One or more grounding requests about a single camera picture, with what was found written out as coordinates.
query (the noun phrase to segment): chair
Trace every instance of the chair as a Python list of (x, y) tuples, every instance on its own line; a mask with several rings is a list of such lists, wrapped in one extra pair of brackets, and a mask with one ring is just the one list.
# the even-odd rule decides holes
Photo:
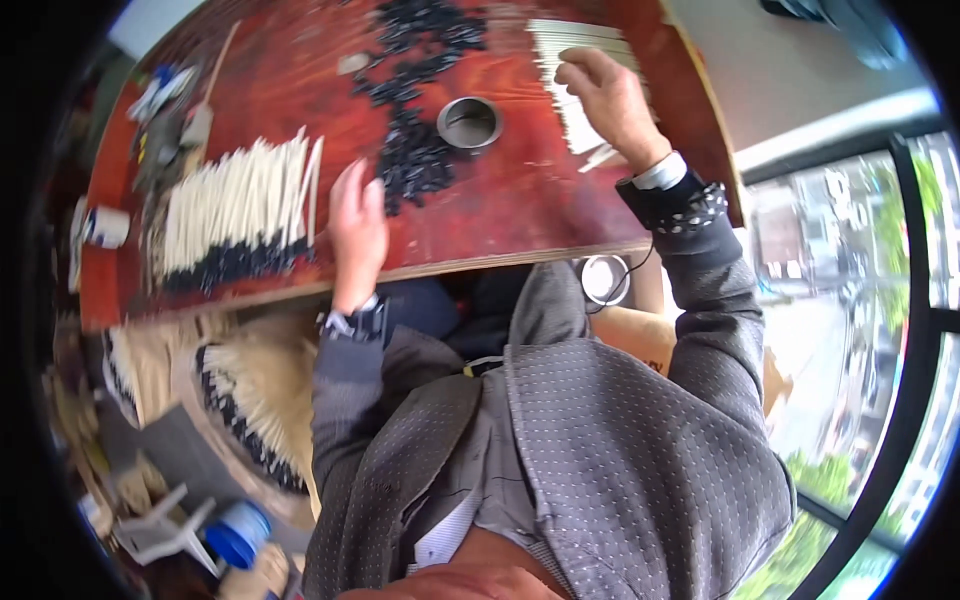
[(186, 496), (186, 484), (178, 485), (146, 515), (119, 520), (113, 535), (137, 564), (150, 564), (156, 559), (185, 550), (193, 555), (215, 577), (220, 573), (197, 538), (197, 530), (213, 510), (216, 502), (208, 498), (182, 526), (170, 520), (170, 511)]

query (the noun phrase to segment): man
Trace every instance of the man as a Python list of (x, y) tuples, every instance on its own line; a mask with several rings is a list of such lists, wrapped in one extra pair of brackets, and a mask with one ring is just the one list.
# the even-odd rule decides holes
[(391, 331), (374, 293), (383, 185), (361, 191), (366, 164), (350, 165), (330, 196), (308, 598), (712, 600), (793, 522), (760, 410), (763, 317), (722, 187), (672, 152), (633, 73), (595, 50), (561, 58), (557, 83), (638, 174), (617, 190), (686, 311), (670, 376), (591, 336), (567, 263), (530, 271), (507, 344), (473, 376), (449, 345)]

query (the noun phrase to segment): white shirt cuff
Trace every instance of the white shirt cuff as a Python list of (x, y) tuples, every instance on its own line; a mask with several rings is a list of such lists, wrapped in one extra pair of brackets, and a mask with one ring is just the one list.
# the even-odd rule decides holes
[(679, 152), (672, 152), (670, 155), (647, 169), (641, 175), (634, 177), (636, 189), (662, 189), (667, 190), (680, 183), (680, 180), (686, 175), (686, 161)]

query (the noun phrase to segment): wristwatch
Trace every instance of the wristwatch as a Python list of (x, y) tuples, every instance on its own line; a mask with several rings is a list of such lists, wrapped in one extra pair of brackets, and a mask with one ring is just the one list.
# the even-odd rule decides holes
[(345, 315), (338, 310), (329, 314), (321, 313), (317, 323), (323, 322), (321, 332), (331, 340), (346, 337), (354, 342), (373, 342), (382, 340), (387, 327), (387, 308), (389, 299), (382, 299), (374, 293), (363, 306)]

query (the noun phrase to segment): glass window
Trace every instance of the glass window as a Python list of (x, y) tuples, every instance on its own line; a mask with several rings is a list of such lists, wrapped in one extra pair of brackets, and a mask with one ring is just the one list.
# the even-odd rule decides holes
[(926, 220), (930, 304), (960, 308), (960, 171), (945, 132), (910, 140)]
[(897, 563), (897, 555), (865, 541), (820, 600), (868, 600)]
[(917, 530), (956, 447), (960, 431), (960, 335), (944, 336), (924, 425), (877, 528), (903, 541)]
[(894, 162), (857, 156), (748, 192), (771, 446), (802, 490), (846, 514), (900, 383), (910, 287)]
[(836, 530), (810, 513), (797, 521), (770, 560), (733, 593), (732, 600), (785, 600), (810, 572), (836, 536)]

